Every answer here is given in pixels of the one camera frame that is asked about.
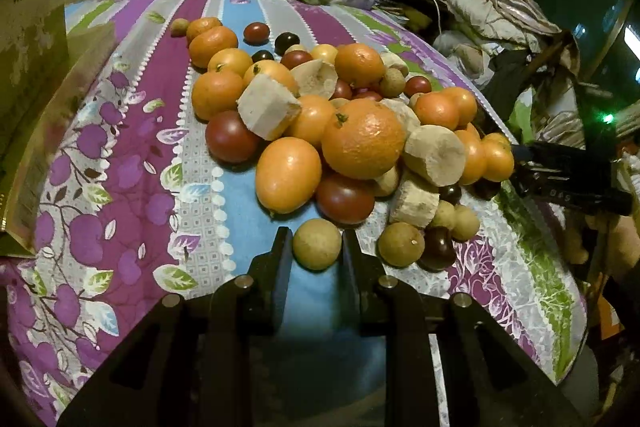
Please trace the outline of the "dark red tomato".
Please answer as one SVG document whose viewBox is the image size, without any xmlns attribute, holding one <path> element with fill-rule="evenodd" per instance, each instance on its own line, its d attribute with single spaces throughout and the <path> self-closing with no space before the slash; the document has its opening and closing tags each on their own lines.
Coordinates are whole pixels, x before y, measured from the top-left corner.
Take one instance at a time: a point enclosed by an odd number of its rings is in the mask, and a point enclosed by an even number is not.
<svg viewBox="0 0 640 427">
<path fill-rule="evenodd" d="M 214 115 L 206 126 L 205 141 L 210 156 L 232 165 L 249 161 L 262 146 L 262 139 L 247 129 L 236 110 Z"/>
<path fill-rule="evenodd" d="M 370 216 L 375 197 L 367 182 L 331 173 L 318 185 L 316 204 L 322 215 L 330 221 L 354 227 Z"/>
</svg>

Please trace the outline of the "dark purple cherry tomato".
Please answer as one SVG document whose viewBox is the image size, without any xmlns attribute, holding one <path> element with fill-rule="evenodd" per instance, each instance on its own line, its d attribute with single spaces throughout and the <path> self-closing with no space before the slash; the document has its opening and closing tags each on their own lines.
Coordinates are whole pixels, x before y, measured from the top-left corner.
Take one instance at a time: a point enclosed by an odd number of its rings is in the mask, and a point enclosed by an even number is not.
<svg viewBox="0 0 640 427">
<path fill-rule="evenodd" d="M 429 228 L 424 233 L 424 249 L 418 265 L 424 270 L 439 272 L 456 262 L 450 231 L 445 227 Z"/>
</svg>

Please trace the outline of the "striped floral bed sheet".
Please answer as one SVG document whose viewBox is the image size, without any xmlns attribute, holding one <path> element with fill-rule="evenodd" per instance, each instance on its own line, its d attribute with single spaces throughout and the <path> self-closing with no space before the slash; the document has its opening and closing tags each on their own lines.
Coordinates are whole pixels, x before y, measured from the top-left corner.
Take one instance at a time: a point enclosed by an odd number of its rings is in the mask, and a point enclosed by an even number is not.
<svg viewBox="0 0 640 427">
<path fill-rule="evenodd" d="M 273 37 L 299 35 L 303 46 L 362 42 L 397 53 L 411 74 L 432 74 L 435 89 L 470 80 L 442 54 L 380 12 L 319 8 L 285 0 L 90 0 L 65 9 L 67 29 L 115 23 L 119 44 L 66 132 L 37 210 L 34 260 L 1 260 L 8 291 L 9 342 L 27 403 L 46 426 L 107 355 L 167 291 L 186 298 L 212 293 L 271 246 L 279 225 L 295 231 L 318 217 L 310 202 L 271 219 L 255 197 L 254 171 L 221 168 L 209 157 L 204 124 L 190 91 L 198 74 L 184 39 L 169 22 L 216 16 L 234 31 L 264 22 Z M 555 384 L 573 365 L 586 309 L 551 231 L 532 202 L 509 184 L 489 202 L 465 193 L 480 218 L 472 241 L 454 244 L 456 264 L 428 273 L 417 265 L 386 269 L 421 293 L 448 298 L 466 291 Z M 336 266 L 319 274 L 292 269 L 284 322 L 264 357 L 256 353 L 258 397 L 267 425 L 375 425 L 382 407 L 383 339 L 360 339 L 340 325 Z M 149 425 L 179 415 L 186 390 L 186 350 L 152 355 L 168 387 L 133 387 L 132 377 L 106 385 L 107 426 Z"/>
</svg>

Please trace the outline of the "brown longan fruit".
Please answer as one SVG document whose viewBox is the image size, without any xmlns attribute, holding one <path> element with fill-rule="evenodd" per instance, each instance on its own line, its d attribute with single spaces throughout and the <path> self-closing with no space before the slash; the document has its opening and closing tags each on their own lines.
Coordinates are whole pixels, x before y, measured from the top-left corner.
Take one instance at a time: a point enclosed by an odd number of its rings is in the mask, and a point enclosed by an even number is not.
<svg viewBox="0 0 640 427">
<path fill-rule="evenodd" d="M 406 222 L 387 225 L 376 244 L 378 254 L 388 264 L 405 268 L 417 262 L 423 254 L 423 234 Z"/>
<path fill-rule="evenodd" d="M 340 230 L 330 221 L 311 219 L 304 222 L 293 236 L 293 254 L 307 270 L 323 271 L 337 260 L 342 248 Z"/>
</svg>

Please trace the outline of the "blue cardboard box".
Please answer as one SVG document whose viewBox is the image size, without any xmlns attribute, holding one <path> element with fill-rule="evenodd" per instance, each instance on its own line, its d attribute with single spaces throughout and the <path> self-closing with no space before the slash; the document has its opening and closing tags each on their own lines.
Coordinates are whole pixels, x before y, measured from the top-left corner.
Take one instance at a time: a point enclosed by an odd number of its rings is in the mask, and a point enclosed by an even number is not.
<svg viewBox="0 0 640 427">
<path fill-rule="evenodd" d="M 1 254 L 30 258 L 43 184 L 115 47 L 106 24 L 73 36 L 64 0 L 1 0 Z"/>
</svg>

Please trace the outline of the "white sugarcane chunk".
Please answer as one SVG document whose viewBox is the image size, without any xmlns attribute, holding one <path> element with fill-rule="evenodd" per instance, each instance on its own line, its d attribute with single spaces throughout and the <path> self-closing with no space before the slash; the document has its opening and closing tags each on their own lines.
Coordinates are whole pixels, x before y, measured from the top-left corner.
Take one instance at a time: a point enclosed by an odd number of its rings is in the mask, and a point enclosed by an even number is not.
<svg viewBox="0 0 640 427">
<path fill-rule="evenodd" d="M 438 204 L 438 188 L 406 170 L 390 203 L 388 221 L 406 222 L 418 229 L 425 229 L 433 221 Z"/>
<path fill-rule="evenodd" d="M 424 124 L 406 140 L 402 160 L 427 182 L 442 187 L 459 182 L 465 163 L 465 147 L 451 130 Z"/>
<path fill-rule="evenodd" d="M 265 74 L 257 75 L 238 101 L 238 112 L 250 132 L 265 141 L 280 138 L 302 111 L 287 87 Z"/>
</svg>

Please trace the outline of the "large mandarin with stem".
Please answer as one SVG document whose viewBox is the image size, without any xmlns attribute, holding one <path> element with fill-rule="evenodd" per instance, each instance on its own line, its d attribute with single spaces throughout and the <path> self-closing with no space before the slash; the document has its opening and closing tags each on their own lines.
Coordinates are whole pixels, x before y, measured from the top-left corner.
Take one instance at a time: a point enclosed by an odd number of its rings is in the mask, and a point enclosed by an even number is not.
<svg viewBox="0 0 640 427">
<path fill-rule="evenodd" d="M 372 180 L 396 165 L 407 133 L 396 114 L 380 102 L 358 98 L 330 118 L 321 138 L 322 155 L 337 173 Z"/>
</svg>

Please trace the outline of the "oval orange kumquat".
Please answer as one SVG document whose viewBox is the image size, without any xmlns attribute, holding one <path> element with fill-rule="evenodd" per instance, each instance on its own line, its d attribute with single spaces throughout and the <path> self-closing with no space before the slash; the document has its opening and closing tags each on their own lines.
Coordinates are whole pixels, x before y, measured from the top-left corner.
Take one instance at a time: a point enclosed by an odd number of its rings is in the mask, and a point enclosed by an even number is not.
<svg viewBox="0 0 640 427">
<path fill-rule="evenodd" d="M 288 215 L 311 199 L 322 177 L 317 150 L 308 142 L 285 136 L 271 142 L 258 159 L 255 192 L 269 212 Z"/>
</svg>

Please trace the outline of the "pile of clothes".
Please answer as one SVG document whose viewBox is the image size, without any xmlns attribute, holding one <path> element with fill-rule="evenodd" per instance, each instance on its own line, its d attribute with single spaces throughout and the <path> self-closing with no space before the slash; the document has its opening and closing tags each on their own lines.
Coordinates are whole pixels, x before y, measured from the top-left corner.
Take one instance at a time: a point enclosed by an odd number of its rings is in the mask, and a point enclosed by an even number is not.
<svg viewBox="0 0 640 427">
<path fill-rule="evenodd" d="M 457 31 L 493 57 L 505 49 L 538 53 L 544 38 L 561 28 L 533 0 L 440 0 L 454 17 Z"/>
</svg>

